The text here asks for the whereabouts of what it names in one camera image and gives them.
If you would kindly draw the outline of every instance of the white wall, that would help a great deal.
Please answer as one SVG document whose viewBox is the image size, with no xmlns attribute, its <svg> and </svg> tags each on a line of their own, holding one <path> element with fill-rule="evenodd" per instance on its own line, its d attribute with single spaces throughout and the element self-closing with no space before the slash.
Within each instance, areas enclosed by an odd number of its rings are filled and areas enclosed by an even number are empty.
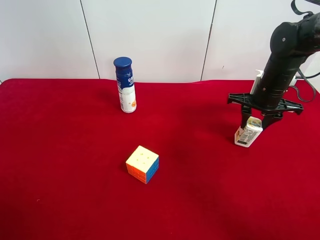
<svg viewBox="0 0 320 240">
<path fill-rule="evenodd" d="M 79 0 L 1 0 L 0 80 L 98 78 Z"/>
<path fill-rule="evenodd" d="M 114 79 L 113 60 L 128 56 L 137 82 L 200 80 L 215 0 L 82 1 L 101 78 Z M 302 18 L 290 3 L 218 0 L 202 79 L 253 79 L 274 29 Z M 1 0 L 0 22 L 0 80 L 98 78 L 80 0 Z M 319 54 L 306 75 L 320 71 Z"/>
<path fill-rule="evenodd" d="M 201 78 L 215 0 L 82 0 L 101 78 L 132 58 L 138 82 Z"/>
<path fill-rule="evenodd" d="M 255 70 L 263 70 L 268 61 L 275 28 L 302 19 L 291 10 L 291 1 L 218 0 L 202 79 L 254 79 Z M 296 6 L 320 12 L 319 6 L 304 0 L 296 0 Z"/>
<path fill-rule="evenodd" d="M 320 72 L 320 52 L 314 54 L 314 58 L 311 61 L 309 67 L 304 72 L 305 76 L 312 76 Z M 309 79 L 310 83 L 320 91 L 320 75 Z"/>
</svg>

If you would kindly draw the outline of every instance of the blue cube face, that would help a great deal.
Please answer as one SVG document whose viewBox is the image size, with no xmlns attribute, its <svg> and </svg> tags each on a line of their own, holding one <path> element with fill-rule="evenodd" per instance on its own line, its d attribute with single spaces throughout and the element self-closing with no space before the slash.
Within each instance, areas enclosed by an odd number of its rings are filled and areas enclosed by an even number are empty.
<svg viewBox="0 0 320 240">
<path fill-rule="evenodd" d="M 149 182 L 149 180 L 152 178 L 152 176 L 155 174 L 155 172 L 158 170 L 158 168 L 159 168 L 159 157 L 155 160 L 155 162 L 152 164 L 152 166 L 146 172 L 146 183 Z"/>
</svg>

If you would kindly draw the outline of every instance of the orange cube face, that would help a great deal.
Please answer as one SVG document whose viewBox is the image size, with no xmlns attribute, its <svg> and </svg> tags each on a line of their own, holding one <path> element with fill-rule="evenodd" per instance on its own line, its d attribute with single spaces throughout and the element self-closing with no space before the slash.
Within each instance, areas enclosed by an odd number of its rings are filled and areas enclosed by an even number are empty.
<svg viewBox="0 0 320 240">
<path fill-rule="evenodd" d="M 128 173 L 131 174 L 132 176 L 134 176 L 136 179 L 140 180 L 143 183 L 147 183 L 146 182 L 146 174 L 143 173 L 142 171 L 140 171 L 139 169 L 130 166 L 129 164 L 126 164 L 126 168 L 128 169 Z"/>
<path fill-rule="evenodd" d="M 125 163 L 129 174 L 147 184 L 159 168 L 159 155 L 138 146 Z"/>
</svg>

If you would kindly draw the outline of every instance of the bottle label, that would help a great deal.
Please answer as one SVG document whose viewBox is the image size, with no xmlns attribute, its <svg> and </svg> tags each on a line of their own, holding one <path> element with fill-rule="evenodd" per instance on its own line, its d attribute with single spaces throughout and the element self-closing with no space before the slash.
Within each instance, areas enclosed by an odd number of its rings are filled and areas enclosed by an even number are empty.
<svg viewBox="0 0 320 240">
<path fill-rule="evenodd" d="M 135 86 L 125 87 L 121 89 L 118 86 L 121 109 L 124 112 L 133 112 L 137 108 Z"/>
<path fill-rule="evenodd" d="M 121 89 L 129 88 L 134 85 L 134 77 L 130 72 L 126 76 L 117 75 L 116 81 Z"/>
<path fill-rule="evenodd" d="M 239 127 L 235 132 L 234 143 L 248 148 L 262 131 L 262 121 L 259 118 L 251 116 L 247 120 L 244 129 Z"/>
</svg>

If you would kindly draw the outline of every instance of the bottle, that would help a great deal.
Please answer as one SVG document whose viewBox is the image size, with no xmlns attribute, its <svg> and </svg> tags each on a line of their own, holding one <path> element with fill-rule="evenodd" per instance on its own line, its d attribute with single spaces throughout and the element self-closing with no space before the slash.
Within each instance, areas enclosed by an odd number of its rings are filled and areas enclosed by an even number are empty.
<svg viewBox="0 0 320 240">
<path fill-rule="evenodd" d="M 113 61 L 122 111 L 133 113 L 137 108 L 132 60 L 129 57 L 118 57 Z"/>
<path fill-rule="evenodd" d="M 236 145 L 248 148 L 263 130 L 262 121 L 259 118 L 250 116 L 246 121 L 245 127 L 242 129 L 240 126 L 235 132 L 234 143 Z"/>
</svg>

